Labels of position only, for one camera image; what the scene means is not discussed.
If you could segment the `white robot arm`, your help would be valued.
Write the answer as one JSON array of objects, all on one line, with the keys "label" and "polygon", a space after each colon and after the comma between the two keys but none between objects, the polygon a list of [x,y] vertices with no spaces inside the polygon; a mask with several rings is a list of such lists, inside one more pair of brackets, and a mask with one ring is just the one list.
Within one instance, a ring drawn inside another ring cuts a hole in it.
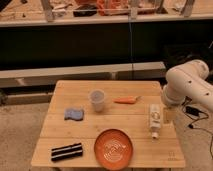
[{"label": "white robot arm", "polygon": [[192,60],[170,68],[161,99],[168,106],[179,106],[188,97],[213,112],[213,85],[206,81],[209,67],[202,60]]}]

